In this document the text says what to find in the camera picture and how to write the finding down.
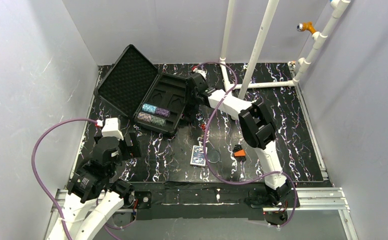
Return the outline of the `orange blue poker chip stack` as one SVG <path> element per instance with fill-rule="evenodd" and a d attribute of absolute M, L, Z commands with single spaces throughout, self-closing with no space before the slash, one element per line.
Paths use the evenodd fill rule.
<path fill-rule="evenodd" d="M 139 112 L 137 115 L 137 118 L 139 120 L 142 120 L 142 121 L 145 121 L 148 123 L 150 123 L 152 121 L 152 117 L 153 117 L 152 115 L 145 113 L 145 112 Z"/>

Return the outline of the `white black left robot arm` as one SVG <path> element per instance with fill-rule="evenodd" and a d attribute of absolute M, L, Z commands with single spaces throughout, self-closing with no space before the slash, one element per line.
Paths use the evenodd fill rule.
<path fill-rule="evenodd" d="M 117 210 L 137 203 L 133 185 L 121 179 L 110 181 L 118 166 L 141 156 L 137 135 L 133 131 L 125 136 L 104 132 L 95 141 L 90 160 L 68 183 L 63 216 L 57 219 L 49 240 L 66 240 L 67 233 L 74 240 L 92 240 Z"/>

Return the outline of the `dark blue poker chip stack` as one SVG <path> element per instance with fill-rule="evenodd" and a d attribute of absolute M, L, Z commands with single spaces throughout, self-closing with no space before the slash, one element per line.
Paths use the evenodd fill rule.
<path fill-rule="evenodd" d="M 151 123 L 157 126 L 164 127 L 166 125 L 166 120 L 161 117 L 151 116 Z"/>

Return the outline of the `purple poker chip stack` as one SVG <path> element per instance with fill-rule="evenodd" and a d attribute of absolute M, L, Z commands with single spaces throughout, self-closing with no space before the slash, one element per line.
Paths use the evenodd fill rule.
<path fill-rule="evenodd" d="M 168 118 L 170 116 L 170 111 L 168 109 L 165 109 L 165 108 L 161 108 L 161 107 L 157 107 L 155 109 L 155 114 L 156 115 L 159 115 L 159 116 L 162 116 L 162 117 L 165 117 L 165 118 Z"/>

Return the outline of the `teal poker chip stack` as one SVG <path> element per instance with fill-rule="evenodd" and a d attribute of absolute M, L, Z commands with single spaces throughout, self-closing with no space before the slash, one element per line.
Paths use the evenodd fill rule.
<path fill-rule="evenodd" d="M 148 103 L 142 105 L 142 111 L 150 114 L 155 114 L 157 107 Z"/>

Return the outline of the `blue playing card deck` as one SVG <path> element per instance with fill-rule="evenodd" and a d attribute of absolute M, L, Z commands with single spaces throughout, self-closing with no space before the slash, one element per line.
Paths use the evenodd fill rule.
<path fill-rule="evenodd" d="M 194 167 L 206 166 L 204 147 L 198 145 L 192 147 L 190 165 Z"/>

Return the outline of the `black poker set case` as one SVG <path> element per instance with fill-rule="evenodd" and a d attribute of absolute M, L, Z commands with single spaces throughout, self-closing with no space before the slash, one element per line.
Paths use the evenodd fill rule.
<path fill-rule="evenodd" d="M 137 125 L 171 136 L 177 132 L 188 103 L 187 86 L 186 78 L 160 72 L 130 44 L 99 83 L 95 95 Z M 165 124 L 140 119 L 145 104 L 169 110 L 169 116 L 160 116 Z"/>

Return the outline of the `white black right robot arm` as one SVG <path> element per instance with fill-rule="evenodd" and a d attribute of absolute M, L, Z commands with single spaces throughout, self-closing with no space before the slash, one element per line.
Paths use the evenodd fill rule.
<path fill-rule="evenodd" d="M 291 191 L 291 184 L 282 173 L 276 151 L 276 124 L 266 105 L 261 101 L 239 99 L 205 82 L 205 74 L 194 73 L 187 78 L 188 99 L 197 105 L 222 111 L 236 119 L 244 141 L 254 149 L 262 170 L 268 197 L 276 202 Z"/>

